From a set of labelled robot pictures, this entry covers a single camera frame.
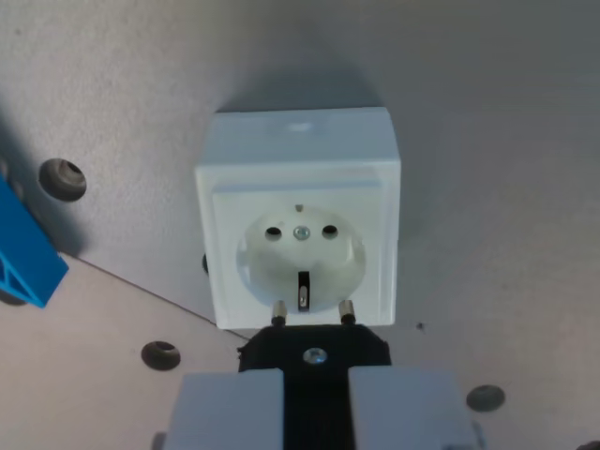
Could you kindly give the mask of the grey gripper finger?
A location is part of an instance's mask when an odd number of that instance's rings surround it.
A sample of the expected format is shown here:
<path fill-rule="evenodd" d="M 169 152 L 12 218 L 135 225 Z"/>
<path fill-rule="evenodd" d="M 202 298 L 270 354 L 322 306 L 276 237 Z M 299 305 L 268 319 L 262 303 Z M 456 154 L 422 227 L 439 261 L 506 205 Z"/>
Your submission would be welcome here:
<path fill-rule="evenodd" d="M 349 370 L 357 449 L 478 449 L 479 436 L 453 375 L 416 367 Z"/>
<path fill-rule="evenodd" d="M 183 378 L 163 449 L 282 449 L 279 369 L 192 373 Z"/>

